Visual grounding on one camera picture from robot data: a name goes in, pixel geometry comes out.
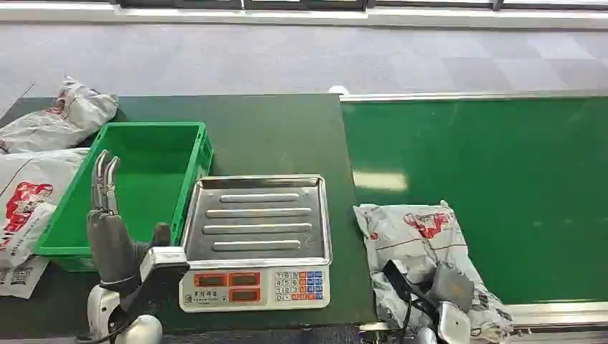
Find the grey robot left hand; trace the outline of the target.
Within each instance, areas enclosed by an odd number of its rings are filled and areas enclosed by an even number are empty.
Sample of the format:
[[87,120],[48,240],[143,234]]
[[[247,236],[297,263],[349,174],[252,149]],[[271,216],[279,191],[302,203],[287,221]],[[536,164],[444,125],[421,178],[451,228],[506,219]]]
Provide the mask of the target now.
[[92,168],[91,210],[87,214],[87,240],[93,263],[100,275],[100,286],[121,297],[135,292],[141,284],[140,265],[152,247],[171,243],[171,228],[159,222],[150,242],[136,242],[129,237],[116,198],[115,171],[118,156],[102,150]]

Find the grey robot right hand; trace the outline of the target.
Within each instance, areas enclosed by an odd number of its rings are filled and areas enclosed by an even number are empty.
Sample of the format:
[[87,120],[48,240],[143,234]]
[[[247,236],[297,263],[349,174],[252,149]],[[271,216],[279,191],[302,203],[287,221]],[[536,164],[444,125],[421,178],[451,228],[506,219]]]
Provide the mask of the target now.
[[434,272],[428,298],[434,302],[451,302],[464,313],[472,307],[475,285],[451,264],[439,263]]

